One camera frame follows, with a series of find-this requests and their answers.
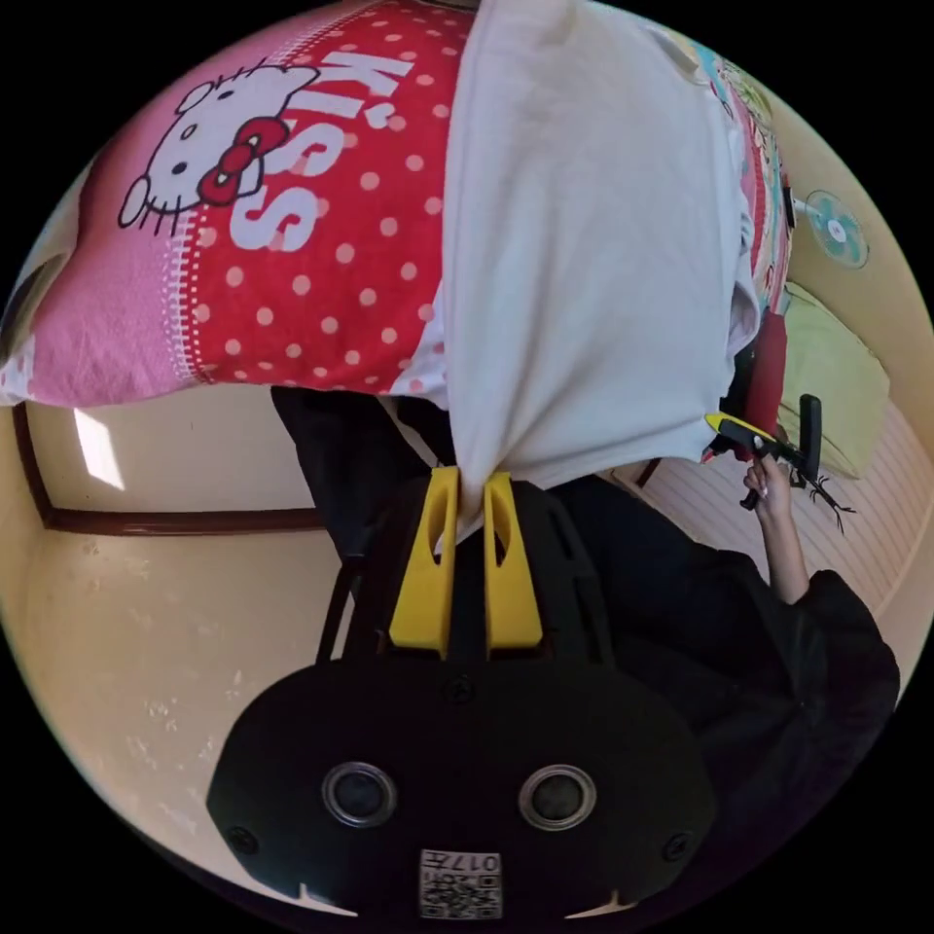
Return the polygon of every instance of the hand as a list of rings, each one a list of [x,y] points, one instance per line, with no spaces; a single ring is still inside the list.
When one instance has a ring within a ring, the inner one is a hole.
[[[756,460],[743,478],[746,489],[759,494],[756,516],[759,521],[791,519],[791,484],[788,469],[782,467],[771,454]]]

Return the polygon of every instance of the wall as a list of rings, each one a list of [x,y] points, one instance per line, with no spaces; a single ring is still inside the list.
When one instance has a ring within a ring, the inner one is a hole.
[[[915,671],[921,650],[930,637],[934,619],[934,521],[929,521],[917,543],[915,559],[906,568],[898,590],[877,617],[902,673],[902,691]]]
[[[30,405],[56,506],[97,510],[312,505],[295,448],[261,386],[204,386],[75,412]]]
[[[0,615],[6,625],[26,612],[26,580],[43,534],[19,463],[12,410],[0,410]]]
[[[780,98],[768,93],[778,145],[796,197],[836,195],[858,218],[870,244],[863,269],[847,269],[817,246],[800,218],[789,278],[804,286],[879,357],[892,401],[934,458],[934,328],[912,271],[865,189],[843,160]]]
[[[204,800],[235,718],[313,662],[337,568],[320,532],[45,532],[30,573],[20,569],[28,603],[8,633],[54,733],[112,808],[181,856],[270,894],[229,854]]]

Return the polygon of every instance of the sticker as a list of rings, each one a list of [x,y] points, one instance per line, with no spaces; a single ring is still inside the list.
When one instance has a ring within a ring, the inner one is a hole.
[[[423,849],[418,867],[422,917],[490,920],[503,916],[499,853]]]

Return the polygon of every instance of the hello kitty pillowcase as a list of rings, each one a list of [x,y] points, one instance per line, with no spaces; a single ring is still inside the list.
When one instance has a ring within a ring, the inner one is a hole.
[[[443,395],[445,156],[473,17],[344,0],[152,101],[90,170],[3,401],[214,382]]]

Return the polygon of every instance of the black clothing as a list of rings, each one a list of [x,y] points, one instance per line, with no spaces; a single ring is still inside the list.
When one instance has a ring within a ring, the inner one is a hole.
[[[376,399],[279,388],[272,398],[346,555],[393,489],[430,468]],[[398,415],[453,462],[444,413],[403,400]],[[620,915],[634,930],[714,894],[800,830],[878,737],[899,672],[872,615],[835,572],[815,574],[789,606],[749,556],[695,543],[599,478],[550,493],[602,583],[620,669],[692,727],[719,802],[713,830],[675,885]]]

